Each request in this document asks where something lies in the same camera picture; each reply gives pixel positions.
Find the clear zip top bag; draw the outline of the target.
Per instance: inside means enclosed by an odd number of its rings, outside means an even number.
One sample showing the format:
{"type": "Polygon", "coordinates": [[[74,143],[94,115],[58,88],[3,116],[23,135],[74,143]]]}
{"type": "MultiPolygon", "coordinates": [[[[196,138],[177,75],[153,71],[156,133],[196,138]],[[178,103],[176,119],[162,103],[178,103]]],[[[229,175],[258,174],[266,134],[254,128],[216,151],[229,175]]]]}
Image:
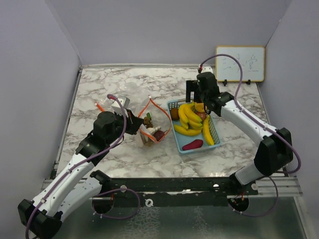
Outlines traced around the clear zip top bag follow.
{"type": "MultiPolygon", "coordinates": [[[[149,146],[153,146],[155,144],[162,143],[166,136],[171,131],[171,118],[168,115],[168,112],[164,110],[162,107],[160,107],[150,95],[148,95],[141,103],[138,104],[136,110],[134,111],[135,115],[139,118],[144,119],[147,113],[150,113],[152,116],[154,127],[161,127],[161,130],[165,132],[164,137],[160,141],[156,141],[156,139],[153,137],[150,137],[152,139],[152,143],[149,146]]],[[[144,125],[142,124],[139,131],[137,132],[137,135],[135,136],[135,141],[137,146],[143,147],[142,139],[140,136],[140,132],[144,128],[144,125]]]]}

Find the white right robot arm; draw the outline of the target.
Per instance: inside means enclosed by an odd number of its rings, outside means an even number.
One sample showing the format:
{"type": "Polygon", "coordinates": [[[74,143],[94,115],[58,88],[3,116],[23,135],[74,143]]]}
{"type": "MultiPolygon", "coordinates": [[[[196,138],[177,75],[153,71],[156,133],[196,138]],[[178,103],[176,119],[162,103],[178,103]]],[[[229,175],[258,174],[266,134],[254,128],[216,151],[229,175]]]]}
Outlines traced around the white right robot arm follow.
{"type": "Polygon", "coordinates": [[[240,195],[252,181],[270,176],[293,159],[291,133],[286,128],[277,129],[246,110],[229,92],[221,92],[211,72],[197,75],[186,81],[186,102],[193,99],[203,103],[211,112],[232,122],[258,147],[253,162],[230,176],[229,189],[240,195]]]}

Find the red apple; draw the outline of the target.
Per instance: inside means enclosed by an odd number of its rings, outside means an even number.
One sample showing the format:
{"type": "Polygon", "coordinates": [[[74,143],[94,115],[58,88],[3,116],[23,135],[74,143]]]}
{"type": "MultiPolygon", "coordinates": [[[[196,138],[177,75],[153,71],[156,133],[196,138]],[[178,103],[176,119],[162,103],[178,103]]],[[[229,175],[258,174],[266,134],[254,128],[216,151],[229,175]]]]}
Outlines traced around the red apple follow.
{"type": "Polygon", "coordinates": [[[165,135],[165,132],[162,131],[162,130],[157,130],[155,133],[154,133],[154,138],[156,139],[156,141],[160,141],[165,135]]]}

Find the brown longan bunch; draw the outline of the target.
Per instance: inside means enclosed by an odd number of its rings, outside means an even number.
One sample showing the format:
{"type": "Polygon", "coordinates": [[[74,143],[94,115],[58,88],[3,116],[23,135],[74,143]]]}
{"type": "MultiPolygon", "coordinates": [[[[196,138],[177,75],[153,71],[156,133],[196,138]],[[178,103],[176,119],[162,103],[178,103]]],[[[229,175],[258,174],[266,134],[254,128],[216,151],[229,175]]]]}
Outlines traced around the brown longan bunch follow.
{"type": "Polygon", "coordinates": [[[154,127],[152,116],[150,113],[147,113],[146,116],[144,117],[143,125],[144,125],[144,128],[140,132],[140,136],[141,136],[143,145],[149,146],[152,143],[152,139],[150,137],[153,137],[153,136],[147,134],[146,128],[154,127]]]}

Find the white mushroom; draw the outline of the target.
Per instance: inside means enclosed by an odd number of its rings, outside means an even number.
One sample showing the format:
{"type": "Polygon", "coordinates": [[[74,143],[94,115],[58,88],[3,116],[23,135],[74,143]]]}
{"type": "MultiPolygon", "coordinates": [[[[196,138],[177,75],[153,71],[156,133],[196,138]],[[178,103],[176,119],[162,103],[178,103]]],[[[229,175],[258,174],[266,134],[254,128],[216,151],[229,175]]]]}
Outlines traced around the white mushroom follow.
{"type": "Polygon", "coordinates": [[[161,127],[160,127],[160,126],[158,126],[158,127],[149,127],[149,128],[146,128],[146,130],[147,130],[147,134],[148,134],[148,135],[154,136],[154,134],[155,134],[156,132],[158,132],[158,131],[161,130],[161,127]]]}

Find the dark purple mangosteen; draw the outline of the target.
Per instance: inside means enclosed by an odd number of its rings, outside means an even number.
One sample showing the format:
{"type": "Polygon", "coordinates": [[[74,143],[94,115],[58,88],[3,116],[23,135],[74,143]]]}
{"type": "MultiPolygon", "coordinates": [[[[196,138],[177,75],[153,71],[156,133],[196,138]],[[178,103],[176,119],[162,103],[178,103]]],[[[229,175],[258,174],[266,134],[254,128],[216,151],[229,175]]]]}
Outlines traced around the dark purple mangosteen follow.
{"type": "Polygon", "coordinates": [[[207,114],[205,112],[196,112],[196,114],[201,118],[202,122],[207,118],[207,114]]]}

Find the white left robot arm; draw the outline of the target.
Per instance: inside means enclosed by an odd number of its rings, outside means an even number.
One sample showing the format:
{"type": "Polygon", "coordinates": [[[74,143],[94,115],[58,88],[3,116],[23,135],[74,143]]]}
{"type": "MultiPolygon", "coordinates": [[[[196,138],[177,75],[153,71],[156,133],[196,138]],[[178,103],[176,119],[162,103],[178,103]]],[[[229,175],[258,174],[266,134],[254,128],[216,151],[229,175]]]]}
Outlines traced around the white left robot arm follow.
{"type": "Polygon", "coordinates": [[[62,172],[31,201],[24,199],[18,205],[25,237],[33,233],[36,238],[51,239],[65,219],[89,198],[127,192],[125,186],[112,189],[111,178],[101,171],[94,171],[83,183],[80,180],[119,145],[125,133],[136,134],[143,122],[131,110],[99,113],[93,130],[80,142],[62,172]]]}

